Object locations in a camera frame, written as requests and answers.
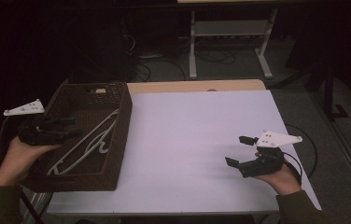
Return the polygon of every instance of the cable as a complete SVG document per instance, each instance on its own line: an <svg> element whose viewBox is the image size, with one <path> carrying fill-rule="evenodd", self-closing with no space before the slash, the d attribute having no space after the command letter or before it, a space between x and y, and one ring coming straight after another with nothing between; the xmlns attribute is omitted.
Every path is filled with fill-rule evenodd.
<svg viewBox="0 0 351 224"><path fill-rule="evenodd" d="M184 40L186 39L187 40L187 43L182 45L182 46L179 46L179 48L181 49L181 52L183 51L183 48L187 48L190 46L190 38L188 36L179 36L178 37L178 41L181 41L181 40Z"/></svg>
<svg viewBox="0 0 351 224"><path fill-rule="evenodd" d="M151 55L147 55L147 56L138 56L138 58L140 59L158 59L158 58L162 58L164 57L163 54L151 54Z"/></svg>
<svg viewBox="0 0 351 224"><path fill-rule="evenodd" d="M124 35L123 37L131 38L132 41L133 41L133 44L132 44L132 46L130 47L129 51L126 51L126 53L129 54L129 56L132 56L132 54L133 54L133 49L134 49L134 47L135 47L135 39L134 39L134 37L133 37L132 35Z"/></svg>
<svg viewBox="0 0 351 224"><path fill-rule="evenodd" d="M243 44L242 46L240 46L240 48L235 51L235 52L232 52L232 51L228 51L229 54L227 54L226 52L223 52L223 51L220 51L220 50L217 50L217 52L220 52L220 53L223 53L224 54L224 57L221 58L221 59L218 59L216 57L213 57L211 55L209 55L208 53L205 54L206 57L208 58L205 58L204 57L204 54L201 52L201 51L196 51L195 54L203 61L206 61L206 62L210 62L210 63L221 63L221 64L233 64L235 63L236 61L236 54L238 51L240 51L242 48L246 47L247 45L251 44L253 41L257 40L258 38L256 36L252 36L249 38L248 41L245 42L245 44ZM203 39L201 41L199 41L196 46L200 45L201 46L201 43L203 42ZM220 48L224 48L225 46L223 44L219 44L219 43L216 43L216 46L217 47L220 47ZM229 63L224 63L224 61L228 60L232 58L232 60L229 62Z"/></svg>
<svg viewBox="0 0 351 224"><path fill-rule="evenodd" d="M61 165L63 163L63 161L74 151L76 150L81 144L83 144L83 142L85 142L86 139L88 139L92 134L94 134L101 126L103 126L104 123L106 123L108 120L110 120L113 116L117 115L119 113L119 110L116 109L114 110L110 115L108 115L108 117L106 117L105 119L103 119L103 121L101 121L96 127L94 127L88 134L86 134L78 143L76 143L71 149L69 149L67 151L67 153L65 153L52 167L50 167L50 169L47 172L47 175L51 175L52 173L54 173L55 175L65 175L67 174L70 170L72 170L75 166L77 166L78 164L80 164L87 156L89 156L97 147L100 146L100 152L104 152L105 150L103 149L103 146L105 145L104 143L104 138L109 134L109 132L113 129L113 127L115 126L116 121L114 121L110 127L107 129L107 131L100 133L99 135L97 135L97 137L95 137L88 145L88 147L85 150L85 153L77 160L75 161L73 164L71 164L69 167L67 167L66 169L64 169L63 171L59 172L59 168L58 166ZM100 138L100 141L97 142L93 147L89 148L91 146L91 144L98 138Z"/></svg>
<svg viewBox="0 0 351 224"><path fill-rule="evenodd" d="M148 73L145 73L145 72L141 71L140 68L139 68L138 66L143 66L143 67L145 67L145 68L148 70ZM142 77L140 77L140 75L137 73L137 76L141 79L141 81L147 82L147 81L150 80L151 70L149 69L149 67L147 67L147 66L144 65L144 64L138 64L137 67L136 67L136 69L138 70L139 73L141 73L141 74L147 76L147 78L142 78Z"/></svg>
<svg viewBox="0 0 351 224"><path fill-rule="evenodd" d="M30 203L30 200L27 198L27 195L23 191L21 192L21 200L24 202L30 214L33 216L35 222L38 224L45 224L36 212L36 210L33 208L33 205Z"/></svg>
<svg viewBox="0 0 351 224"><path fill-rule="evenodd" d="M297 161L297 159L295 159L295 157L291 156L290 154L288 154L287 152L283 152L285 155L288 155L289 157L291 157L295 162L298 163L298 166L300 167L300 176L302 177L303 175L303 169L302 169L302 166L301 164Z"/></svg>
<svg viewBox="0 0 351 224"><path fill-rule="evenodd" d="M171 63L171 64L173 64L173 65L175 65L175 66L177 66L179 68L179 70L182 73L182 77L183 77L184 81L187 80L187 78L185 76L184 69L182 69L182 67L179 64L175 63L175 62L167 61L167 60L160 60L160 61L148 61L148 62L144 62L144 63Z"/></svg>
<svg viewBox="0 0 351 224"><path fill-rule="evenodd" d="M300 131L300 132L303 133L303 134L309 139L309 141L312 143L313 150L314 150L314 152L315 152L315 162L314 162L314 165L313 165L312 170L311 170L311 171L309 172L309 174L307 175L307 177L310 178L310 177L313 175L313 173L315 172L316 167L317 167L317 164L318 164L318 152L317 152L316 144L315 144L315 142L313 141L313 139L309 136L309 134L307 134L306 132L304 132L302 129L300 129L300 128L294 126L294 125L287 124L287 123L285 123L285 125L288 126L288 127L291 127L291 128L294 128L294 129Z"/></svg>

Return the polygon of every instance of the black cable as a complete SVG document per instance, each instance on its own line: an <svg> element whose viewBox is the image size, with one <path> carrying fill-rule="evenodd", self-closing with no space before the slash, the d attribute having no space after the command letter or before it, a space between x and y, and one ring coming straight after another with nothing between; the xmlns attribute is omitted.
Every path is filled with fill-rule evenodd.
<svg viewBox="0 0 351 224"><path fill-rule="evenodd" d="M294 125L287 124L287 123L286 123L286 126L289 126L289 127L291 127L291 128L294 128L294 129L300 131L300 132L303 133L303 134L309 139L309 141L312 143L313 150L314 150L314 152L315 152L315 162L314 162L314 165L313 165L312 170L311 170L311 171L309 172L309 174L307 175L307 177L310 178L310 177L313 175L313 173L315 172L316 167L317 167L317 164L318 164L318 152L317 152L316 144L315 144L315 142L313 141L313 139L309 136L309 134L307 134L306 132L304 132L302 129L300 129L300 128L294 126Z"/></svg>
<svg viewBox="0 0 351 224"><path fill-rule="evenodd" d="M291 157L295 162L298 163L298 166L300 167L300 176L302 177L303 176L303 169L302 169L302 166L301 164L297 161L297 159L295 159L295 157L291 156L290 154L288 154L287 152L283 152L285 155L288 155L289 157Z"/></svg>
<svg viewBox="0 0 351 224"><path fill-rule="evenodd" d="M33 208L33 205L30 203L30 200L27 198L27 195L23 191L21 192L21 200L24 202L27 209L30 211L35 222L38 224L45 224L44 221L42 221L41 217L36 212L36 210Z"/></svg>
<svg viewBox="0 0 351 224"><path fill-rule="evenodd" d="M53 194L49 194L49 198L47 199L47 201L45 202L45 205L42 207L41 213L39 213L39 216L42 217L42 215L45 213L45 211L47 211L50 201L53 197Z"/></svg>
<svg viewBox="0 0 351 224"><path fill-rule="evenodd" d="M246 47L247 45L251 44L253 41L257 40L258 38L257 37L250 37L250 39L248 41L245 42L245 44L243 44L242 46L240 46L240 48L237 50L237 51L240 51L242 48ZM216 44L216 47L220 47L220 48L224 48L225 46L222 45L222 44ZM236 54L237 54L237 51L236 52L231 52L229 51L229 55L225 52L222 52L220 50L217 50L217 52L222 52L225 56L224 58L221 58L221 59L218 59L218 58L215 58L211 55L209 55L208 53L205 54L206 57L208 58L205 58L202 54L202 52L200 51L196 51L195 54L196 56L199 57L199 59L203 60L203 61L206 61L206 62L210 62L210 63L221 63L221 64L233 64L236 62ZM224 63L224 61L228 60L232 58L232 60L229 62L229 63Z"/></svg>
<svg viewBox="0 0 351 224"><path fill-rule="evenodd" d="M138 68L138 66L143 66L147 69L147 73L143 72L140 70L140 68ZM141 81L143 82L147 82L150 80L150 76L151 76L151 70L149 69L149 67L147 67L146 65L143 65L143 64L138 64L136 69L138 70L139 73L143 74L143 75L146 75L147 77L146 78L142 78L139 76L139 74L137 73L137 76L141 79Z"/></svg>
<svg viewBox="0 0 351 224"><path fill-rule="evenodd" d="M144 63L171 63L171 64L173 64L173 65L175 65L175 66L177 66L177 67L179 68L179 70L180 70L181 73L182 73L182 77L183 77L184 81L187 80L187 78L186 78L186 76L185 76L184 69L182 69L182 67L181 67L179 64L175 63L175 62L167 61L167 60L159 60L159 61L148 61L148 62L144 62Z"/></svg>

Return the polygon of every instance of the gray floor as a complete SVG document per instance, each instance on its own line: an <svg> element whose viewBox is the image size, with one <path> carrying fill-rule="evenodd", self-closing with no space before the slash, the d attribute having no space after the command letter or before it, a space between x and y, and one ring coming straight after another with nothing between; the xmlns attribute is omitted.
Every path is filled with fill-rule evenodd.
<svg viewBox="0 0 351 224"><path fill-rule="evenodd" d="M266 85L277 83L278 81L291 76L296 71L284 66L293 40L271 40L266 50L265 56L274 74L274 78L268 80L263 77L260 65L255 56L254 48L259 40L248 42L240 40L241 45L234 45L233 48L211 50L212 57L221 59L224 53L235 55L223 60L223 63L207 62L197 58L198 80L212 79L250 79L258 78ZM177 59L158 58L140 65L140 71L146 73L147 67L150 69L149 81L182 81L183 70L188 80L189 63L188 53L181 54ZM304 135L303 130L312 138L318 150L318 166L310 181L314 186L316 196L322 206L323 211L328 214L334 223L351 223L351 166L343 152L343 145L339 137L333 133L332 125L339 128L343 134L345 142L351 146L351 93L349 89L335 79L334 103L342 105L349 118L336 119L331 123L322 113L322 91L316 93L306 92L303 84L307 77L301 78L283 90L273 90L274 100L279 108L280 114L285 123L295 126L287 126L290 134ZM302 160L302 165L306 172L313 169L314 151L310 141L303 141L303 144L295 145ZM43 219L46 223L75 223L83 217L55 217L44 213ZM118 223L117 217L85 217L97 223ZM256 217L257 223L262 217ZM277 215L270 215L262 223L276 223Z"/></svg>

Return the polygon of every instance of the floor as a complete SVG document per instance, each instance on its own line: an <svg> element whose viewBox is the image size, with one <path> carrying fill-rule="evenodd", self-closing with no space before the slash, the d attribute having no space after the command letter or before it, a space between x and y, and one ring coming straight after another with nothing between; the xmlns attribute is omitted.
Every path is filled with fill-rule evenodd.
<svg viewBox="0 0 351 224"><path fill-rule="evenodd" d="M183 41L180 38L180 48L187 50L188 40ZM201 41L202 45L209 45L212 40ZM223 48L202 47L204 50L198 50L198 80L257 78L269 86L297 72L285 67L294 44L292 39L272 39L269 42L265 57L274 75L272 79L263 77L255 56L254 48L259 45L259 39L223 41ZM136 71L136 82L189 80L188 53L181 53L177 58L162 57L157 52L146 53ZM311 139L295 146L308 173L314 169L314 147L317 149L318 164L310 181L323 211L334 223L351 224L351 163L347 159L349 154L344 152L345 148L351 148L351 92L335 79L334 103L342 105L349 118L331 122L322 112L323 91L311 93L304 89L307 78L298 79L284 89L272 90L272 94L289 133L307 135L304 139ZM45 212L42 218L49 224L75 223L82 218L96 223L119 223L118 217L56 217ZM254 218L256 223L276 223L278 215Z"/></svg>

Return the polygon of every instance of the table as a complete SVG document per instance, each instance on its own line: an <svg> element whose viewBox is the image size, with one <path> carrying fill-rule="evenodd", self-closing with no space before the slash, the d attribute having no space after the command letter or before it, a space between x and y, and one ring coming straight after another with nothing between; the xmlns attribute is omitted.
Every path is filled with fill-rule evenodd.
<svg viewBox="0 0 351 224"><path fill-rule="evenodd" d="M195 83L219 89L231 81ZM263 90L258 80L246 83L249 87L255 83L258 89L240 91L240 85L239 91L182 92L179 88L137 93L147 89L138 90L139 84L130 84L133 113L118 188L54 193L47 212L67 216L137 216L277 211L271 187L254 178L242 178L224 159L255 159L256 149L242 146L239 135L259 136L263 129L287 132L271 93ZM152 86L161 83L141 85L152 90ZM293 146L282 149L297 157ZM302 187L320 208L305 175Z"/></svg>

